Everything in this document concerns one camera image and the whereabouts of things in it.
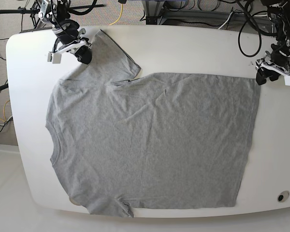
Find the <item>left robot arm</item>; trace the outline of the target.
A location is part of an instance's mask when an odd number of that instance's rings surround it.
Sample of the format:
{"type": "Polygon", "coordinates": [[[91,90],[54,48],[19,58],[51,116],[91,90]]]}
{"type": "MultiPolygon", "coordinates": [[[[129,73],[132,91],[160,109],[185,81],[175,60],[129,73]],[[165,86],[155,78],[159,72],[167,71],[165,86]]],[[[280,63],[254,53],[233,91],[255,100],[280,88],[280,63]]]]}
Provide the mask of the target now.
{"type": "Polygon", "coordinates": [[[271,44],[272,52],[256,61],[256,82],[263,85],[269,79],[276,81],[284,77],[285,85],[290,86],[290,0],[262,0],[267,7],[267,17],[276,29],[277,43],[271,44]]]}

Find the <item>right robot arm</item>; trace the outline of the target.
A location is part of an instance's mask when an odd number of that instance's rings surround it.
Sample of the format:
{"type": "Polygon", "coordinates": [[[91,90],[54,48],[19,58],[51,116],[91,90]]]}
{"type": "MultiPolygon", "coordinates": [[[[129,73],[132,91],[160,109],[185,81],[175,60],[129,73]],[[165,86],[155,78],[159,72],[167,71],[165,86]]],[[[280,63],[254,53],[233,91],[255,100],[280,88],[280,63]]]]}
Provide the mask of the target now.
{"type": "Polygon", "coordinates": [[[88,65],[92,60],[89,38],[85,37],[86,30],[70,19],[72,9],[68,0],[40,0],[39,19],[52,25],[56,36],[53,48],[48,52],[47,61],[60,64],[63,53],[73,54],[78,62],[88,65]]]}

